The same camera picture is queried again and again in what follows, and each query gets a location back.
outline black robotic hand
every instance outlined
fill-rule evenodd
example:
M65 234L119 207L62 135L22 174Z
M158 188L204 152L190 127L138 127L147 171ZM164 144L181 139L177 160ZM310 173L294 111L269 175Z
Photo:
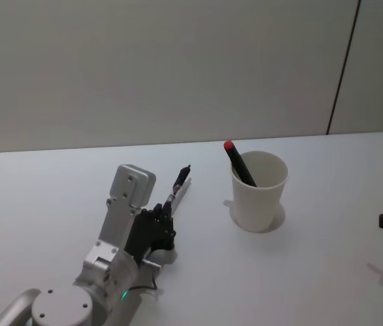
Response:
M172 250L176 234L171 203L156 204L152 211L143 209L134 219L125 251L140 265L148 250Z

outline gray wall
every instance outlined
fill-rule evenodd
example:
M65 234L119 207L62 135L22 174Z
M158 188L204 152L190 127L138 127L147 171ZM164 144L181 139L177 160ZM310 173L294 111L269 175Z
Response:
M383 0L362 1L331 133L383 131Z
M323 134L355 7L1 0L0 151Z

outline pen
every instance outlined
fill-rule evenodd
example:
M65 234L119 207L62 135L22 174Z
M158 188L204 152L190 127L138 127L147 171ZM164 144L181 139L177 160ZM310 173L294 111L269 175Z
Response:
M172 192L170 193L170 195L167 198L166 203L164 205L166 205L168 203L172 204L172 202L177 197L178 191L181 189L186 178L188 177L189 173L190 173L190 165L186 166L185 168L182 168L181 171L179 171L179 175L177 177L177 180L175 181L175 183L172 186Z
M238 177L243 183L256 187L257 184L254 182L251 173L249 172L246 164L244 163L241 155L238 153L237 149L234 146L234 143L231 141L226 141L223 144L225 147L227 155L230 157L232 167L237 172Z

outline red marker cap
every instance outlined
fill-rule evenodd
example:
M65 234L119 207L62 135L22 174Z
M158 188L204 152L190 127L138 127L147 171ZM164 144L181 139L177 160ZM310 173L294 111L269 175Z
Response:
M226 141L226 142L223 144L223 147L225 148L226 151L229 151L230 149L233 149L233 148L234 148L234 143L231 142L231 141Z

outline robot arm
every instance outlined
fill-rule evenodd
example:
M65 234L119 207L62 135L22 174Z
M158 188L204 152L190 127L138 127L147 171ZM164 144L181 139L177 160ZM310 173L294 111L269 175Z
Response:
M162 206L141 210L156 176L133 165L121 165L107 199L107 216L98 240L73 285L24 292L0 314L0 326L101 326L136 280L141 266L161 266L148 259L152 251L171 250L176 232L172 213L187 187L190 172L181 170Z

